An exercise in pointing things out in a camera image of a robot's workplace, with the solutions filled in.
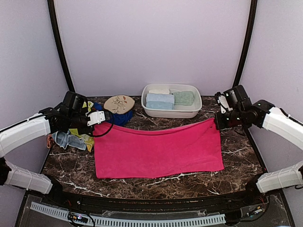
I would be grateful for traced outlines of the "pink towel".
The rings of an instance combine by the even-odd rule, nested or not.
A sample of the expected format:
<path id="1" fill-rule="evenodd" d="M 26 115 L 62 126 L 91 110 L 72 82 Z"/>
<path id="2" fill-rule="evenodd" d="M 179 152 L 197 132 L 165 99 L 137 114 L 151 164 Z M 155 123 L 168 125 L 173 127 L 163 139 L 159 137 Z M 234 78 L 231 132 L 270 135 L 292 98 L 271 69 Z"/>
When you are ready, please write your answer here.
<path id="1" fill-rule="evenodd" d="M 220 132 L 214 119 L 160 131 L 104 122 L 94 130 L 96 176 L 158 178 L 224 169 Z"/>

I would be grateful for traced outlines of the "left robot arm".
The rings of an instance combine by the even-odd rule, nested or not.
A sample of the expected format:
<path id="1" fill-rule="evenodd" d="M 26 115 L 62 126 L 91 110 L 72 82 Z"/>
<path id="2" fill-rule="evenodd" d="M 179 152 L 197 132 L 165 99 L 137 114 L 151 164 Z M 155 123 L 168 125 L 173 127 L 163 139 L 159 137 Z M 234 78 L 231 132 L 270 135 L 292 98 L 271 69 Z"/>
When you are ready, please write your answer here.
<path id="1" fill-rule="evenodd" d="M 92 134 L 95 125 L 106 119 L 104 111 L 89 108 L 88 99 L 68 91 L 59 104 L 46 107 L 32 116 L 1 129 L 0 131 L 0 184 L 12 186 L 40 194 L 56 206 L 63 206 L 67 196 L 57 187 L 60 183 L 31 167 L 14 163 L 10 156 L 14 151 L 35 145 L 36 141 L 46 139 L 52 134 L 68 133 L 76 128 L 84 134 Z"/>

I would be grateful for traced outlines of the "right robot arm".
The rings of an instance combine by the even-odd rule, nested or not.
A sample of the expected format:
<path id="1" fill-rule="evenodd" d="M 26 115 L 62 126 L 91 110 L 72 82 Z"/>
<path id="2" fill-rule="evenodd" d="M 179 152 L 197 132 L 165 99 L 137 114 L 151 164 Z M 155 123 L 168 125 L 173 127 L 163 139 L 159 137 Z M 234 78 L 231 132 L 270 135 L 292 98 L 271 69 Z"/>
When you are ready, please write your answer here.
<path id="1" fill-rule="evenodd" d="M 215 113 L 215 125 L 218 130 L 236 126 L 250 128 L 255 125 L 273 132 L 291 142 L 298 148 L 303 147 L 303 124 L 274 104 L 259 100 L 252 103 L 242 85 L 235 86 L 223 93 L 214 95 L 220 111 Z M 252 205 L 259 199 L 260 193 L 295 187 L 303 187 L 303 163 L 264 173 L 254 177 L 247 184 L 247 191 L 242 194 L 242 202 Z"/>

